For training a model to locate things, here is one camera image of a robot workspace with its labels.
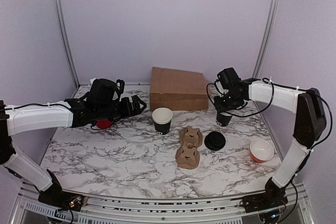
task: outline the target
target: black lid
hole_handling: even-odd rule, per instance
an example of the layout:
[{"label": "black lid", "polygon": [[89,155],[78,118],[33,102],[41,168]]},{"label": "black lid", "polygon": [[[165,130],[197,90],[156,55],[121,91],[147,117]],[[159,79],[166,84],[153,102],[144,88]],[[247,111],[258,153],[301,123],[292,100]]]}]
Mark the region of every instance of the black lid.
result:
[{"label": "black lid", "polygon": [[225,143],[225,137],[218,131],[210,132],[204,140],[205,146],[212,151],[219,151],[224,147]]}]

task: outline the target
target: wire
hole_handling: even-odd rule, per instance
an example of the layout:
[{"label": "wire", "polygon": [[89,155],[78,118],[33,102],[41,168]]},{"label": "wire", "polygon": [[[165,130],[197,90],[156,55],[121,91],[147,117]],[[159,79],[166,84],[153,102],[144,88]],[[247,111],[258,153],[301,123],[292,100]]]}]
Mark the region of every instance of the wire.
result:
[{"label": "wire", "polygon": [[76,199],[77,197],[80,197],[80,195],[73,196],[71,199],[67,199],[65,201],[72,201],[73,199]]},{"label": "wire", "polygon": [[40,194],[41,191],[34,185],[35,189],[38,191],[38,193]]},{"label": "wire", "polygon": [[22,109],[22,108],[25,108],[25,107],[28,107],[28,106],[40,106],[40,107],[61,106],[61,107],[66,108],[72,114],[74,114],[74,112],[70,108],[68,108],[64,104],[60,104],[60,103],[51,103],[49,105],[48,104],[41,104],[41,103],[28,103],[28,104],[21,105],[21,106],[15,107],[15,108],[6,108],[5,110],[18,110],[18,109]]},{"label": "wire", "polygon": [[283,200],[279,200],[279,202],[282,202],[282,203],[284,204],[284,207],[285,207],[285,208],[284,208],[284,210],[282,211],[282,213],[283,213],[283,212],[285,212],[286,209],[287,209],[286,202],[284,202]]},{"label": "wire", "polygon": [[71,222],[69,224],[73,224],[73,222],[74,222],[73,220],[74,220],[75,217],[74,217],[74,213],[72,212],[72,210],[69,207],[67,207],[66,205],[63,205],[63,204],[59,204],[59,206],[62,206],[62,208],[60,210],[63,210],[65,208],[70,212]]},{"label": "wire", "polygon": [[[21,106],[18,106],[18,107],[14,107],[14,108],[6,108],[4,110],[0,110],[1,111],[7,111],[7,110],[18,110],[18,109],[22,109],[22,108],[25,108],[25,107],[28,107],[28,106],[40,106],[40,107],[52,107],[52,106],[61,106],[63,108],[66,108],[68,111],[70,111],[75,117],[77,117],[79,120],[83,121],[83,122],[86,122],[86,123],[91,123],[92,121],[91,120],[84,120],[83,118],[81,118],[79,115],[77,115],[74,111],[72,111],[71,108],[68,108],[67,106],[65,106],[64,104],[61,104],[61,103],[51,103],[51,104],[41,104],[41,103],[28,103],[28,104],[25,104],[25,105],[21,105]],[[99,120],[105,120],[106,118],[97,118],[97,119],[94,119],[95,121],[99,121]]]},{"label": "wire", "polygon": [[[269,103],[267,104],[267,106],[264,107],[262,110],[257,111],[257,112],[255,112],[255,113],[252,113],[252,114],[250,114],[250,115],[236,115],[236,114],[232,114],[232,113],[227,112],[227,111],[225,111],[225,113],[227,113],[227,114],[229,114],[229,115],[236,116],[236,117],[238,117],[238,118],[247,118],[247,117],[249,117],[249,116],[257,115],[257,114],[260,114],[261,112],[264,112],[265,110],[267,110],[267,109],[271,106],[272,101],[273,101],[273,98],[274,98],[274,84],[273,84],[273,82],[270,82],[270,84],[272,85],[272,95],[271,95],[271,99],[270,99]],[[213,102],[213,100],[211,99],[211,97],[210,97],[210,95],[209,95],[208,87],[209,87],[210,85],[214,85],[214,86],[216,86],[216,85],[213,84],[213,83],[208,83],[208,84],[206,85],[206,94],[208,95],[209,100],[211,101],[211,103],[213,104],[213,106],[215,107],[215,109],[217,110],[217,107],[216,107],[215,103]],[[241,109],[243,109],[243,108],[246,107],[246,106],[247,106],[247,103],[245,103],[241,108],[239,108],[239,109],[237,109],[237,110],[241,110]]]},{"label": "wire", "polygon": [[108,127],[102,128],[102,129],[101,129],[101,128],[99,128],[99,129],[94,129],[93,126],[94,126],[94,125],[91,125],[91,126],[90,126],[90,128],[91,128],[93,131],[102,131],[102,130],[106,130],[106,129],[108,129],[109,127],[111,127],[111,126],[108,126]]},{"label": "wire", "polygon": [[213,106],[215,107],[215,109],[217,110],[217,107],[216,107],[215,103],[212,101],[212,99],[211,99],[211,97],[210,97],[210,95],[209,95],[208,87],[209,87],[210,85],[214,85],[214,84],[213,84],[213,83],[208,83],[208,84],[206,85],[206,94],[208,95],[208,98],[209,98],[209,100],[211,101],[212,105],[213,105]]},{"label": "wire", "polygon": [[288,216],[291,215],[291,213],[294,211],[294,209],[296,208],[296,205],[298,204],[298,198],[299,198],[299,194],[298,194],[298,190],[296,189],[296,186],[294,185],[293,182],[291,182],[291,185],[294,187],[295,189],[295,193],[296,193],[296,199],[295,199],[295,203],[294,203],[294,206],[293,208],[291,209],[291,211],[281,220],[281,221],[278,221],[278,224],[279,223],[282,223],[285,219],[288,218]]},{"label": "wire", "polygon": [[[263,82],[265,83],[269,83],[269,79],[268,78],[263,78]],[[281,88],[285,88],[285,89],[293,89],[293,90],[299,90],[299,91],[302,91],[302,92],[307,92],[309,94],[313,94],[315,95],[317,98],[319,98],[327,107],[328,111],[329,111],[329,117],[330,117],[330,127],[329,127],[329,132],[327,133],[327,135],[319,142],[313,144],[313,146],[311,147],[311,149],[313,149],[315,146],[323,143],[325,140],[327,140],[327,138],[330,136],[331,132],[332,132],[332,127],[333,127],[333,119],[332,119],[332,112],[331,112],[331,109],[330,109],[330,106],[329,104],[326,102],[326,100],[324,98],[322,98],[320,95],[312,92],[311,90],[307,90],[307,89],[297,89],[297,88],[294,88],[294,87],[291,87],[291,86],[286,86],[286,85],[281,85],[281,84],[277,84],[277,83],[273,83],[274,86],[277,86],[277,87],[281,87]]]}]

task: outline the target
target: orange bowl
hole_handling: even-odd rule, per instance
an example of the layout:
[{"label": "orange bowl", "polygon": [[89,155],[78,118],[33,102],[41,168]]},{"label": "orange bowl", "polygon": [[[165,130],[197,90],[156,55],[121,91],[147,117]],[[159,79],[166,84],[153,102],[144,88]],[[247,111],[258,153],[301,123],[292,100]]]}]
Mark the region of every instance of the orange bowl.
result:
[{"label": "orange bowl", "polygon": [[255,139],[250,143],[250,153],[254,161],[263,163],[274,156],[274,149],[266,140]]}]

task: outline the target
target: aluminum frame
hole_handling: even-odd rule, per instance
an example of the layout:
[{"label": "aluminum frame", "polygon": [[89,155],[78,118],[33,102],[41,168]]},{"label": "aluminum frame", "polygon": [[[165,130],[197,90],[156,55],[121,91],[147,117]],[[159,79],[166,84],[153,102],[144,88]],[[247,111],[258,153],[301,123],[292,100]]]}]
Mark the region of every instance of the aluminum frame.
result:
[{"label": "aluminum frame", "polygon": [[262,67],[263,61],[265,59],[265,55],[266,55],[266,51],[267,51],[267,45],[268,45],[269,38],[270,38],[270,35],[271,35],[271,32],[272,32],[272,28],[274,26],[278,5],[279,5],[279,0],[271,0],[264,36],[263,36],[262,41],[261,41],[259,55],[258,55],[258,58],[257,58],[257,62],[256,62],[256,65],[255,65],[254,71],[253,71],[253,77],[254,78],[259,77],[261,67]]},{"label": "aluminum frame", "polygon": [[69,43],[67,31],[66,31],[66,25],[65,25],[63,10],[62,10],[62,2],[61,0],[54,0],[54,2],[55,2],[55,9],[56,9],[56,15],[58,19],[59,29],[61,32],[63,47],[66,53],[66,58],[67,58],[67,62],[69,65],[71,78],[72,78],[75,88],[78,89],[80,86],[80,83],[79,83],[78,75],[76,72],[75,63],[73,61],[74,59],[72,57],[70,43]]},{"label": "aluminum frame", "polygon": [[[297,184],[298,202],[306,205],[308,196],[303,184]],[[242,217],[257,215],[277,208],[264,211],[246,213],[239,207],[243,196],[259,193],[261,191],[230,195],[225,197],[202,199],[138,199],[99,196],[88,196],[88,205],[82,207],[81,212],[74,212],[74,223],[80,224],[158,224],[158,223],[239,223]],[[287,206],[292,206],[296,200],[296,193],[292,186],[286,190]],[[69,222],[69,212],[60,211],[55,214],[56,207],[38,202],[38,192],[29,182],[24,182],[15,202],[10,219],[11,224],[20,224],[25,210],[33,211],[47,217]],[[313,224],[309,219],[305,224]]]}]

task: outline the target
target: lavender backdrop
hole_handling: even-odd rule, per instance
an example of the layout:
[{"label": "lavender backdrop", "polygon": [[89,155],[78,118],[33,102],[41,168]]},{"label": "lavender backdrop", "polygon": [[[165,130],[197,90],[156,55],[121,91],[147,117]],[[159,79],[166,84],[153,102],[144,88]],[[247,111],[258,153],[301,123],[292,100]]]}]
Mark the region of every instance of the lavender backdrop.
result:
[{"label": "lavender backdrop", "polygon": [[[53,0],[0,0],[0,99],[7,104],[59,101],[74,92]],[[54,130],[13,141],[40,162]],[[0,222],[8,223],[20,180],[0,167]]]},{"label": "lavender backdrop", "polygon": [[[280,0],[260,77],[303,88],[316,87],[336,113],[336,0]],[[295,116],[283,110],[266,113],[281,150],[292,140]],[[336,218],[335,133],[316,147],[301,172],[318,223]]]},{"label": "lavender backdrop", "polygon": [[250,77],[270,0],[62,0],[81,83],[92,77],[150,82],[152,66],[225,67]]}]

